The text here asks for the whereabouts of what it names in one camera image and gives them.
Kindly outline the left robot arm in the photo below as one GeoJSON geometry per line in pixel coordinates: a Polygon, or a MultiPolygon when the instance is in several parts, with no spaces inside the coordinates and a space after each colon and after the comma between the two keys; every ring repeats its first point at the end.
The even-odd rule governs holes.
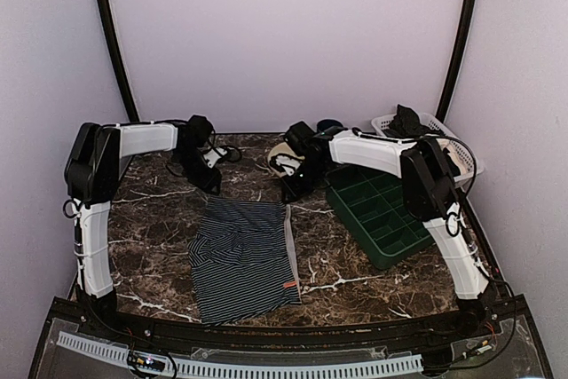
{"type": "Polygon", "coordinates": [[[223,156],[212,146],[214,128],[204,116],[130,124],[84,123],[67,160],[68,200],[64,215],[75,221],[77,285],[95,300],[114,293],[108,260],[108,217],[120,186],[122,166],[140,154],[171,152],[182,177],[205,193],[218,195],[223,156]]]}

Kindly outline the navy striped underwear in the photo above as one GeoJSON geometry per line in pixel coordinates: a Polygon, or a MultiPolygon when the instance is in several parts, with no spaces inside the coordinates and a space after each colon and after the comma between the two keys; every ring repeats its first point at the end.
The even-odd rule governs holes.
{"type": "Polygon", "coordinates": [[[211,196],[188,249],[204,325],[302,303],[288,205],[211,196]]]}

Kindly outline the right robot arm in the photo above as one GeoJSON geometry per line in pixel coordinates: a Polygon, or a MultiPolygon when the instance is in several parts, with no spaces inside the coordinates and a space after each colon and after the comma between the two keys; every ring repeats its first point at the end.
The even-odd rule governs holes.
{"type": "Polygon", "coordinates": [[[399,178],[403,205],[436,242],[457,298],[474,301],[485,293],[489,274],[465,233],[462,198],[440,147],[441,136],[396,139],[337,126],[316,132],[297,122],[285,132],[284,140],[301,158],[296,170],[282,179],[285,200],[296,201],[312,192],[334,164],[366,167],[399,178]]]}

